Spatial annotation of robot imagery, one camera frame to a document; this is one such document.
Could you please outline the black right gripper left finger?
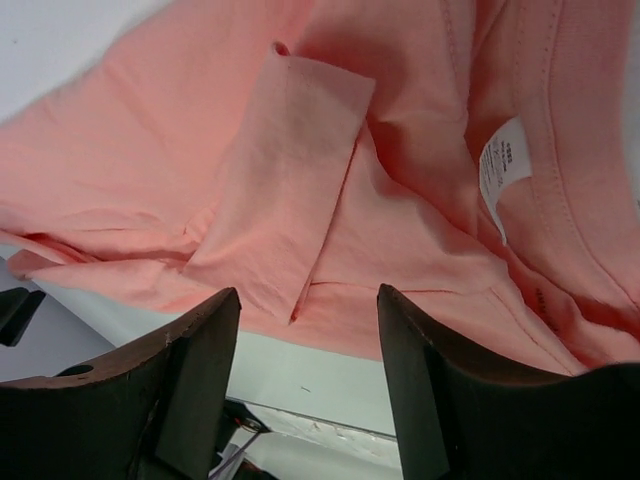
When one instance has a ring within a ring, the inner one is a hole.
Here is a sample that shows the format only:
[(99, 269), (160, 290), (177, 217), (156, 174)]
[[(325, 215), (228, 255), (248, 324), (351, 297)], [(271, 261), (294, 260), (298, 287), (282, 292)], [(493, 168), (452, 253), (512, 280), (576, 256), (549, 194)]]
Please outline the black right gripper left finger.
[(207, 478), (240, 310), (225, 288), (54, 377), (2, 383), (2, 478)]

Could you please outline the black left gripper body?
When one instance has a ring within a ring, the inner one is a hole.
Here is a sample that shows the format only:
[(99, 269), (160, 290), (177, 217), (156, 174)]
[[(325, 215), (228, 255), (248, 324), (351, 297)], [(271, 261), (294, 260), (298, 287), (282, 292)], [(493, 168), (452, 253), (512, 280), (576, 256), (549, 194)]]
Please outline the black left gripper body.
[(21, 340), (35, 312), (46, 297), (41, 290), (24, 287), (4, 290), (0, 294), (0, 342), (16, 346)]

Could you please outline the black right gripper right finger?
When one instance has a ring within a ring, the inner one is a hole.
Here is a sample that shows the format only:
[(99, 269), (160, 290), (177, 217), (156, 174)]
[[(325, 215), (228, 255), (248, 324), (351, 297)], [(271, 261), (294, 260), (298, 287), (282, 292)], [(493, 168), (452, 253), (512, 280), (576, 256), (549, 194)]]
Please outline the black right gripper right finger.
[(564, 376), (499, 355), (394, 287), (378, 323), (407, 479), (635, 479), (639, 367)]

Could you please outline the salmon orange t-shirt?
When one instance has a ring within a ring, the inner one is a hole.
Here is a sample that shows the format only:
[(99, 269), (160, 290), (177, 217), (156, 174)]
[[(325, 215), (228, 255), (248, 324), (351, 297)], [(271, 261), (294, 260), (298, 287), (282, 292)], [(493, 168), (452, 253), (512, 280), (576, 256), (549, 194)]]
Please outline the salmon orange t-shirt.
[(633, 1), (174, 1), (1, 128), (12, 272), (380, 355), (393, 285), (561, 374), (639, 357)]

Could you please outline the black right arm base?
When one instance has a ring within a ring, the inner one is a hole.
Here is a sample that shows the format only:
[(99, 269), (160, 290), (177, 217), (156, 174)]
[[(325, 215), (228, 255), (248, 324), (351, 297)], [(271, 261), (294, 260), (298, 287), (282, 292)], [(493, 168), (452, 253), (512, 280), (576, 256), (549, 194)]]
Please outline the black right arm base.
[[(250, 434), (241, 446), (232, 442), (238, 430)], [(246, 457), (248, 448), (261, 436), (272, 430), (238, 400), (226, 399), (218, 425), (215, 456), (208, 479), (233, 479)]]

